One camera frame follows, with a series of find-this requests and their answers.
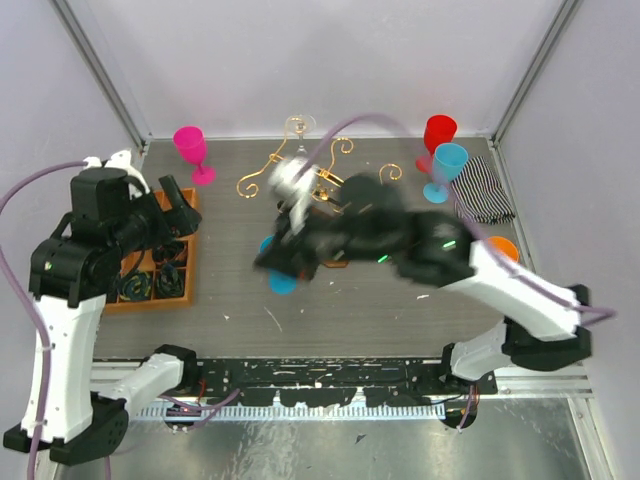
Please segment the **blue wine glass front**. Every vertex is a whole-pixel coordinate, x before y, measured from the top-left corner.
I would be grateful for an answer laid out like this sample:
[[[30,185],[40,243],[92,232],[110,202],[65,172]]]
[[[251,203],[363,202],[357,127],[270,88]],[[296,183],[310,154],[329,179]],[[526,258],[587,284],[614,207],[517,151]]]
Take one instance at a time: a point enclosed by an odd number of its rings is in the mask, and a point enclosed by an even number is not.
[[[276,270],[268,270],[268,283],[272,292],[278,295],[291,294],[297,287],[297,279]]]

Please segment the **pink wine glass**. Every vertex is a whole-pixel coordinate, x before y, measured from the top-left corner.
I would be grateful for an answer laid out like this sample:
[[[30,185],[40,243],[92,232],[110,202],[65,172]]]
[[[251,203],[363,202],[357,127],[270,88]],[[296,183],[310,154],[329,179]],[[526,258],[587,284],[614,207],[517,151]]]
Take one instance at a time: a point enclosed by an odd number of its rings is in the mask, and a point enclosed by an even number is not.
[[[199,186],[210,185],[216,179],[216,170],[204,164],[207,144],[202,130],[196,126],[184,126],[173,135],[173,144],[182,159],[193,166],[191,180]]]

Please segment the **clear wine glass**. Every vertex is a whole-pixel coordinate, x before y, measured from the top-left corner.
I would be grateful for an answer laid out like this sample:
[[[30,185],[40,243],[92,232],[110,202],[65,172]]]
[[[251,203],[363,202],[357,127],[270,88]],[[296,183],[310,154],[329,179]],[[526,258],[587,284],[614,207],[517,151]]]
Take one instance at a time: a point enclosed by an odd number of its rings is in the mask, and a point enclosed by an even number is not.
[[[284,140],[293,140],[296,156],[307,156],[306,137],[316,128],[317,122],[312,115],[295,114],[287,118],[284,127]]]

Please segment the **light blue wine glass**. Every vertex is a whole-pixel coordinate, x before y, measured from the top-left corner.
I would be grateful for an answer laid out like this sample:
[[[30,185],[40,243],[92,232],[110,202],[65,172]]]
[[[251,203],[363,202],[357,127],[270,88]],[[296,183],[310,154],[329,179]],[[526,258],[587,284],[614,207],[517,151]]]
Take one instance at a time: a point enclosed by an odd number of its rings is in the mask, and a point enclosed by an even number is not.
[[[447,201],[451,182],[462,172],[469,154],[457,143],[443,143],[434,152],[432,162],[432,181],[423,188],[424,197],[431,203],[441,204]]]

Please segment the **red wine glass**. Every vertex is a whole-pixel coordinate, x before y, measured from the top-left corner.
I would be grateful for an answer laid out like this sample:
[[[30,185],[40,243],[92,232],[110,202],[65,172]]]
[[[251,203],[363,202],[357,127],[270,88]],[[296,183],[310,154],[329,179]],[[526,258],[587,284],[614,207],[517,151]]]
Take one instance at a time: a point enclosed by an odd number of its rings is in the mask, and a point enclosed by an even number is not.
[[[451,142],[457,129],[456,121],[448,115],[437,114],[427,120],[423,135],[427,153],[418,157],[415,161],[415,166],[420,172],[430,173],[432,171],[433,156],[436,148],[443,143]]]

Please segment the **orange wine glass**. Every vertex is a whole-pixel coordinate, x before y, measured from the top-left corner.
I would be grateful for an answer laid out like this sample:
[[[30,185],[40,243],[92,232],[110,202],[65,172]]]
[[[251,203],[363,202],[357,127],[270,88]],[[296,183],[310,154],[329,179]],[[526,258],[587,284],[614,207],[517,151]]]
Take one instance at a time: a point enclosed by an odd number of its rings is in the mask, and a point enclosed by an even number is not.
[[[516,245],[508,238],[502,236],[491,236],[487,239],[495,258],[508,259],[510,262],[518,263],[520,253]]]

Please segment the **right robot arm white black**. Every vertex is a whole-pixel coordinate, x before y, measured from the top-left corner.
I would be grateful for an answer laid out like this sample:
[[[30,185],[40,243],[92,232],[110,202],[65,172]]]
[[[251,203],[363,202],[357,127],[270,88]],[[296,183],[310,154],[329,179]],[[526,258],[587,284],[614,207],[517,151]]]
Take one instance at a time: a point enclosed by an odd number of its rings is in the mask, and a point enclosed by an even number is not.
[[[438,379],[459,394],[484,374],[509,365],[551,372],[592,354],[591,333],[581,325],[583,286],[533,288],[536,276],[473,238],[455,217],[438,210],[411,211],[399,191],[368,174],[348,178],[339,190],[341,213],[315,214],[312,173],[287,171],[269,179],[280,213],[271,243],[254,264],[310,281],[332,261],[372,261],[389,256],[399,277],[457,292],[503,314],[489,331],[444,347]]]

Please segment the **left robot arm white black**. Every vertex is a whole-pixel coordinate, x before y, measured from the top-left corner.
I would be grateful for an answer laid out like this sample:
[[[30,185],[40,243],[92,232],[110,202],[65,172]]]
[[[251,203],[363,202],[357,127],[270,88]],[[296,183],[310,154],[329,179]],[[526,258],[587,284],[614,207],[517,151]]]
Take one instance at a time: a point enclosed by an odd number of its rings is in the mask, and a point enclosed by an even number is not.
[[[31,255],[27,304],[46,336],[36,342],[29,404],[21,422],[5,432],[6,448],[46,450],[67,466],[107,457],[131,416],[166,392],[188,396],[199,387],[195,352],[165,344],[121,381],[90,388],[99,322],[122,261],[191,235],[201,222],[172,176],[159,182],[169,209],[120,168],[88,169],[72,178],[70,211]]]

